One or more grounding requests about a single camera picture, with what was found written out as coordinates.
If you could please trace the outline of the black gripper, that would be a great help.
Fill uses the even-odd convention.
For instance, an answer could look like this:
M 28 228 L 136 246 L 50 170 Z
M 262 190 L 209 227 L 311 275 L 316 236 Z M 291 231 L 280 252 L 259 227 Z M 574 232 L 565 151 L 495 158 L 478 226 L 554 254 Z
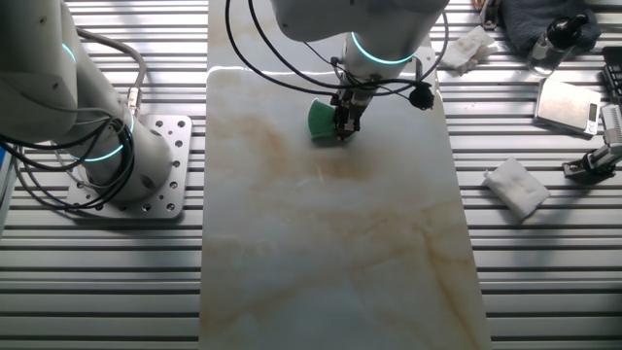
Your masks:
M 349 141 L 361 130 L 361 115 L 358 112 L 362 113 L 366 109 L 373 96 L 373 89 L 364 88 L 340 88 L 333 95 L 331 105 L 335 107 L 334 133 L 338 139 Z

